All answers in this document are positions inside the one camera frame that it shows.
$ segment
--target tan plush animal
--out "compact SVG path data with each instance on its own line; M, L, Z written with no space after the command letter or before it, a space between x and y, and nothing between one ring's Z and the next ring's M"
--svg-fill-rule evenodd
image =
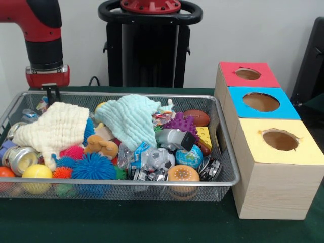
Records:
M91 135L88 138L88 145L84 149L84 154L100 153L112 160L117 156L118 151L118 145L114 142L106 141L98 135Z

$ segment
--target green tablecloth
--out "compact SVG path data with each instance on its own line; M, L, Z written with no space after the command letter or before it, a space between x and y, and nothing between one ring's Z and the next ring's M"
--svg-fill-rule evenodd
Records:
M67 87L212 95L213 89ZM0 242L324 242L324 187L304 221L240 220L219 202L0 199Z

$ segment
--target metal wire basket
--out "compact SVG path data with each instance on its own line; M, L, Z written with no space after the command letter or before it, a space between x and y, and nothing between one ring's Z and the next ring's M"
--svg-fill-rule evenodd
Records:
M28 91L17 95L0 118L0 144L5 140L11 125L19 122L25 108L37 111L36 107L45 95L43 91ZM127 94L61 92L61 100L94 111L96 106L108 100L117 100ZM208 125L211 141L211 157L222 164L222 171L215 182L169 182L128 180L77 180L77 179L27 179L0 178L0 197L5 198L71 198L105 200L192 200L221 201L229 187L239 181L239 170L229 139L228 130L219 101L212 96L200 95L152 95L143 94L154 101L167 105L171 98L176 112L198 109L209 115ZM222 133L225 147L218 147L216 130ZM43 192L29 194L26 188ZM174 189L180 189L175 195Z

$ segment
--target yellow ball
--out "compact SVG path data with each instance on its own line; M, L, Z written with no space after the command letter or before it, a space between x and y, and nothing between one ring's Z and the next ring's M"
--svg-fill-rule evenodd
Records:
M44 165L32 165L22 174L22 178L45 178L52 179L52 171ZM33 195L45 193L51 186L51 183L23 183L26 191Z
M95 114L99 110L99 108L101 108L101 106L103 106L104 104L106 104L106 102L102 102L97 106L97 108L95 109Z

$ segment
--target shape sorter box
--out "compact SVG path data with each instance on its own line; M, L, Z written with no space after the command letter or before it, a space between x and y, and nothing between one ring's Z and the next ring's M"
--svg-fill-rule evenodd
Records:
M220 62L217 70L214 96L224 108L227 87L280 88L267 63Z
M239 117L300 120L281 88L228 87L223 112L232 142Z
M240 118L233 145L243 219L304 219L324 176L324 155L300 120Z

